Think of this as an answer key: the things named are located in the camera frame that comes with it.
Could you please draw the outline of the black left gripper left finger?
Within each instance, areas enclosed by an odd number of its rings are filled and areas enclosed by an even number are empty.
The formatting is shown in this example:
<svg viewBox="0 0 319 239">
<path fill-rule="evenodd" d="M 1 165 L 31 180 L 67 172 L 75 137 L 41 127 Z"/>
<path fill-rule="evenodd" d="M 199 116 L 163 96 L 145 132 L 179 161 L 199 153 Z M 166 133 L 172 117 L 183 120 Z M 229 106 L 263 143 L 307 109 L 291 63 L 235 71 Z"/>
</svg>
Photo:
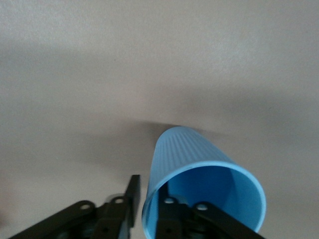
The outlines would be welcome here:
<svg viewBox="0 0 319 239">
<path fill-rule="evenodd" d="M 79 201 L 12 239 L 129 239 L 135 225 L 141 196 L 141 176 L 132 175 L 123 195 L 113 196 L 97 207 Z"/>
</svg>

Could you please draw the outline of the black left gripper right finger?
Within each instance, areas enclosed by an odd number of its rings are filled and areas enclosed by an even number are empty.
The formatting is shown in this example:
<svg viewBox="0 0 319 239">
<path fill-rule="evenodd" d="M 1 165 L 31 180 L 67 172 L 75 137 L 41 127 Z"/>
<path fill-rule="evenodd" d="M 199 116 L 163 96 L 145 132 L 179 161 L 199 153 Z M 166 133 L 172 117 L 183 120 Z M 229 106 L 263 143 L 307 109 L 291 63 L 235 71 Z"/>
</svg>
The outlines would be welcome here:
<svg viewBox="0 0 319 239">
<path fill-rule="evenodd" d="M 209 202 L 192 207 L 159 189 L 157 239 L 262 239 L 257 232 Z"/>
</svg>

